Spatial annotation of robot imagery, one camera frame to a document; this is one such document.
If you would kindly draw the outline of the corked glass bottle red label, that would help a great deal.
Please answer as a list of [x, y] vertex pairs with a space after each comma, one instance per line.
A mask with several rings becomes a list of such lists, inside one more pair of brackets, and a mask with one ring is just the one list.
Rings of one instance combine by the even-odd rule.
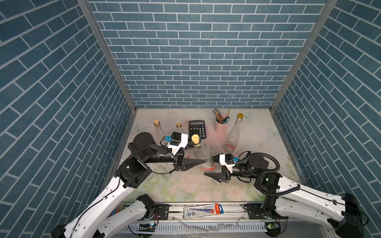
[[202, 171], [214, 170], [214, 161], [210, 154], [210, 147], [207, 144], [204, 144], [197, 134], [192, 135], [191, 140], [194, 147], [195, 158], [204, 160], [204, 163], [200, 164], [200, 169]]

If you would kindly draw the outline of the short corked glass bottle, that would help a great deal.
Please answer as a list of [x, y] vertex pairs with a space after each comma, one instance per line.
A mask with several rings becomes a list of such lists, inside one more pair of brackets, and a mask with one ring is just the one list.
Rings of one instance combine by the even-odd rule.
[[182, 124], [180, 122], [176, 123], [176, 130], [175, 130], [175, 132], [186, 134], [186, 132], [184, 131], [184, 129], [182, 127]]

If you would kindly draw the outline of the clear glass bottle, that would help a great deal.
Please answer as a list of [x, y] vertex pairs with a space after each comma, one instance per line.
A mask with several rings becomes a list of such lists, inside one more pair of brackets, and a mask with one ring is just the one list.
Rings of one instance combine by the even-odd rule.
[[156, 130], [157, 141], [160, 142], [163, 138], [165, 138], [166, 135], [165, 135], [164, 131], [162, 130], [162, 127], [161, 127], [159, 120], [154, 120], [154, 126], [155, 126], [155, 130]]

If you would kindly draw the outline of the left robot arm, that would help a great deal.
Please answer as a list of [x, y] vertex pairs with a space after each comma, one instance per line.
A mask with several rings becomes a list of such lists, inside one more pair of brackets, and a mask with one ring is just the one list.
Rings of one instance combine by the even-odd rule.
[[172, 163], [175, 171], [187, 171], [205, 163], [203, 159], [185, 157], [189, 144], [186, 134], [175, 132], [165, 141], [167, 145], [158, 145], [150, 133], [139, 133], [128, 144], [130, 156], [118, 167], [104, 190], [73, 221], [56, 226], [51, 236], [110, 238], [129, 224], [156, 215], [156, 203], [147, 194], [139, 196], [126, 210], [115, 215], [111, 213], [153, 173], [149, 163]]

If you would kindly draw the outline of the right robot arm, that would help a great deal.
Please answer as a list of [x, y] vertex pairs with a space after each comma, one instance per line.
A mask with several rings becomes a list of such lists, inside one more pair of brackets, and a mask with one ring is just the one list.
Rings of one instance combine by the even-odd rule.
[[213, 161], [221, 165], [219, 173], [205, 173], [218, 182], [228, 183], [232, 177], [248, 183], [265, 196], [261, 206], [268, 218], [298, 218], [319, 224], [341, 238], [362, 238], [369, 217], [361, 211], [357, 197], [350, 193], [335, 195], [293, 181], [278, 171], [280, 163], [273, 156], [248, 152], [240, 159], [232, 154], [219, 154]]

